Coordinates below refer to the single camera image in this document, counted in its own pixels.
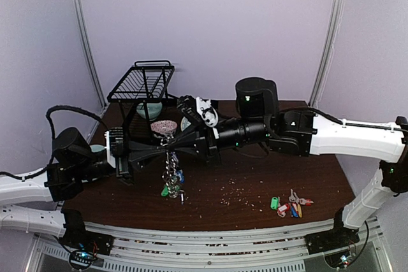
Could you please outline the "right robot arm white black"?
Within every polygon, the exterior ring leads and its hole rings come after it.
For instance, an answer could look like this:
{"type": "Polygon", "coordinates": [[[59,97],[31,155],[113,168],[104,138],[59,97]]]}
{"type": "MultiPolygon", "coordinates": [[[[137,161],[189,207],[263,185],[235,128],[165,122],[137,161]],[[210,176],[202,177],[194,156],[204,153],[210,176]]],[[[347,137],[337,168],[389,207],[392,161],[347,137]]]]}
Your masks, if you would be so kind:
{"type": "Polygon", "coordinates": [[[373,179],[341,208],[330,230],[305,237],[309,254],[359,242],[358,230],[389,198],[407,191],[407,119],[385,124],[337,119],[311,107],[280,110],[277,86],[249,77],[235,85],[238,118],[219,120],[210,101],[179,98],[189,127],[167,144],[169,151],[217,162],[219,152],[264,144],[270,151],[297,156],[341,154],[379,160],[373,179]]]}

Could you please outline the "black keyring disc with rings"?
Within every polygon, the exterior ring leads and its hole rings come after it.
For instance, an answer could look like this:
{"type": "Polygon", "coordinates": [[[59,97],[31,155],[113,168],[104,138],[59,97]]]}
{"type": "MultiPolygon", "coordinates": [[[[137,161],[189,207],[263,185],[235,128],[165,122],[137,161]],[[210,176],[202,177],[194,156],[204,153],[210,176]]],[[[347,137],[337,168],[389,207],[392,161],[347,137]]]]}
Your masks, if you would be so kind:
{"type": "MultiPolygon", "coordinates": [[[[161,140],[161,145],[165,147],[167,144],[168,140],[172,138],[172,136],[165,136],[161,140]]],[[[178,170],[182,170],[181,167],[179,166],[179,158],[177,157],[176,152],[169,152],[166,151],[166,160],[165,160],[165,169],[162,174],[162,179],[164,182],[164,185],[168,186],[169,194],[168,198],[171,199],[176,199],[179,198],[181,205],[185,203],[185,192],[182,189],[182,186],[184,183],[179,182],[179,178],[176,176],[176,172],[178,170]]]]}

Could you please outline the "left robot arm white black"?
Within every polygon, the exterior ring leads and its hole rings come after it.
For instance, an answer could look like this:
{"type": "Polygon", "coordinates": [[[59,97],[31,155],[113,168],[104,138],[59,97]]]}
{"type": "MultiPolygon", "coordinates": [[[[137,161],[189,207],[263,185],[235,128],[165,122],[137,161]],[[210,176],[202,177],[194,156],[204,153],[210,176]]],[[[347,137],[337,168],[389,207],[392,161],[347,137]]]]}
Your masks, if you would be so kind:
{"type": "Polygon", "coordinates": [[[1,228],[47,234],[64,246],[109,254],[112,237],[88,231],[79,211],[40,210],[25,203],[73,199],[86,182],[104,177],[131,180],[138,166],[165,151],[164,145],[129,141],[115,128],[105,133],[105,146],[95,152],[78,129],[67,128],[53,140],[51,161],[44,168],[20,175],[1,172],[1,228]]]}

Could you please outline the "blue key tag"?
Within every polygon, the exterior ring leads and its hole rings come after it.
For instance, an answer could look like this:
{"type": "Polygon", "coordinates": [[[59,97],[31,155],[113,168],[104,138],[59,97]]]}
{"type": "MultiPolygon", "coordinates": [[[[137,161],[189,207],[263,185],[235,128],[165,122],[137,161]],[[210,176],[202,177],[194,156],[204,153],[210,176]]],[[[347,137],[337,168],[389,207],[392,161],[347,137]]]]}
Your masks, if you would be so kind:
{"type": "Polygon", "coordinates": [[[184,173],[183,173],[183,171],[178,170],[175,174],[178,177],[179,182],[184,183],[184,173]]]}

